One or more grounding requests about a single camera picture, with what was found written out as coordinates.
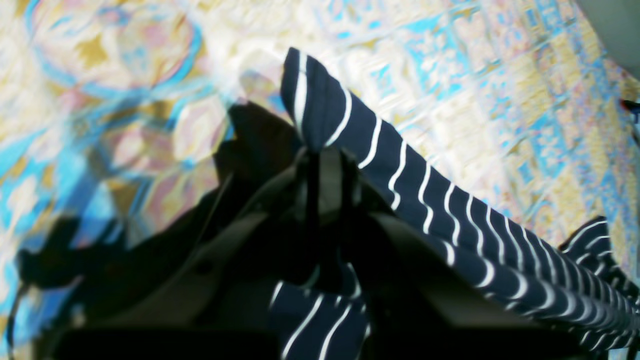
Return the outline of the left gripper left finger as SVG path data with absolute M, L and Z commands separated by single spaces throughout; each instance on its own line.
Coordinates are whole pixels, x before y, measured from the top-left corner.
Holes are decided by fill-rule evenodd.
M 281 360 L 268 328 L 276 287 L 304 284 L 316 268 L 316 154 L 259 189 L 217 236 L 195 235 L 182 258 L 151 244 L 120 269 L 130 276 L 127 306 L 67 330 L 55 360 Z

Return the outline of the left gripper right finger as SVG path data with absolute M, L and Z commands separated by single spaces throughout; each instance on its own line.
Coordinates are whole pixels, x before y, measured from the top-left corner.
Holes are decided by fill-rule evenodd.
M 371 321 L 361 360 L 587 360 L 568 333 L 510 313 L 468 285 L 396 218 L 347 154 L 320 153 L 320 193 L 339 205 L 334 243 Z

